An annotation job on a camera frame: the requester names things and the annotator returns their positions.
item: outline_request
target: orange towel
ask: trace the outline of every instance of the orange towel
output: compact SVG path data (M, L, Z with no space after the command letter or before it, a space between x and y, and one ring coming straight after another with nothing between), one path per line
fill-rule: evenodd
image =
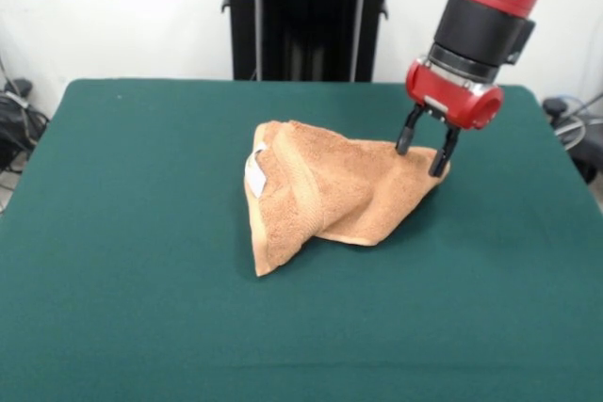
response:
M260 124L244 183L255 273L285 264L312 236L377 245L448 175L429 176L434 157L296 121Z

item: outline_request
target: green table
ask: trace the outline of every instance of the green table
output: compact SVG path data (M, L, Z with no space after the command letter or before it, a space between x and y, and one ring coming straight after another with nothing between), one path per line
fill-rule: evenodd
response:
M73 83L0 222L0 401L600 402L602 216L506 93L385 243L258 280L256 124L393 140L403 87Z

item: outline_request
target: towel tag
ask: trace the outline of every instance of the towel tag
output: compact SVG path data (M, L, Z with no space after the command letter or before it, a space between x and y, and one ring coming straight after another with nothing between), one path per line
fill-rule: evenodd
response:
M245 179L247 180L247 184L256 198L260 198L260 196L262 196L264 185L266 185L266 175L260 166L257 165L255 157L267 147L268 146L266 146L266 143L259 143L245 163Z

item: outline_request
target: black metal frame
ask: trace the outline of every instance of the black metal frame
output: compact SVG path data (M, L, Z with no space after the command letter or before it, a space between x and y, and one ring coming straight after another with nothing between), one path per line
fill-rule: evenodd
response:
M228 0L234 78L371 81L384 1Z

